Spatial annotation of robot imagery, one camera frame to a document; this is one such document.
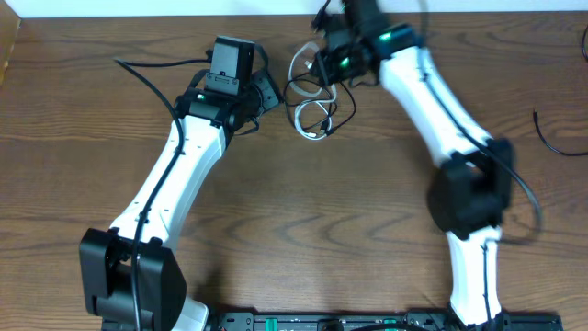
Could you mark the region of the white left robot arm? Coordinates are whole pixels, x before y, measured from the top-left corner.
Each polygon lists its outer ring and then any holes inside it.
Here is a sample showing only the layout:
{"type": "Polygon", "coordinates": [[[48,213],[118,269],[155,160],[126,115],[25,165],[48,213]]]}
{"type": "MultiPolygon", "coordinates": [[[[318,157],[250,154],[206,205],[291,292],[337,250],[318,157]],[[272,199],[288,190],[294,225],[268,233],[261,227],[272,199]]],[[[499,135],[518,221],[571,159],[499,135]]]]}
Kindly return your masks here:
{"type": "Polygon", "coordinates": [[[85,308],[104,330],[205,330],[209,307],[191,299],[175,251],[187,214],[231,139],[282,103],[263,47],[219,36],[175,102],[166,144],[129,206],[79,245],[85,308]]]}

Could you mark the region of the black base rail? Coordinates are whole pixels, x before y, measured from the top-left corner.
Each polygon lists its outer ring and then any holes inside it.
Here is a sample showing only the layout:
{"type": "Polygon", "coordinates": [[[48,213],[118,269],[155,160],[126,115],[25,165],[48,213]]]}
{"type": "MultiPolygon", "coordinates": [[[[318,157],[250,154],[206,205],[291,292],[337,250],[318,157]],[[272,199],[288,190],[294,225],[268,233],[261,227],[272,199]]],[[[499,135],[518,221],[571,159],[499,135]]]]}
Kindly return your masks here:
{"type": "Polygon", "coordinates": [[[507,313],[488,323],[466,325],[449,309],[413,309],[385,313],[260,313],[255,309],[225,308],[212,311],[205,331],[352,331],[352,330],[497,330],[563,331],[556,314],[507,313]]]}

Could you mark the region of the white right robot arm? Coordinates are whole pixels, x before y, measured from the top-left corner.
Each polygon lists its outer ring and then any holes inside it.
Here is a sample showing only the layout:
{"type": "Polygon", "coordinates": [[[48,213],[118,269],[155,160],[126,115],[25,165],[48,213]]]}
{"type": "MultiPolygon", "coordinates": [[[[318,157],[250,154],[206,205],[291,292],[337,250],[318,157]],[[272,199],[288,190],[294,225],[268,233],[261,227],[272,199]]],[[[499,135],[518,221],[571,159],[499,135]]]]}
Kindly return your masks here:
{"type": "Polygon", "coordinates": [[[423,31],[394,25],[375,1],[344,1],[340,16],[321,7],[311,26],[325,38],[313,72],[326,85],[371,73],[421,134],[436,173],[427,209],[447,236],[450,309],[462,327],[493,329],[503,212],[512,193],[512,145],[495,140],[464,109],[435,67],[423,31]]]}

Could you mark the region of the brown cardboard side panel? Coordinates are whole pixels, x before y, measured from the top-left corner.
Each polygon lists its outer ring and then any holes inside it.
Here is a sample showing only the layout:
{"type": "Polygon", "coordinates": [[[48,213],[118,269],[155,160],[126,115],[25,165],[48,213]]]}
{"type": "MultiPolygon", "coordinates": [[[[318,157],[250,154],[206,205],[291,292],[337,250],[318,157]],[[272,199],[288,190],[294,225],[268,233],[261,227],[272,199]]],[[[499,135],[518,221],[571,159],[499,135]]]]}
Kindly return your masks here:
{"type": "Polygon", "coordinates": [[[4,83],[10,56],[14,50],[21,18],[5,1],[0,7],[0,82],[4,83]]]}

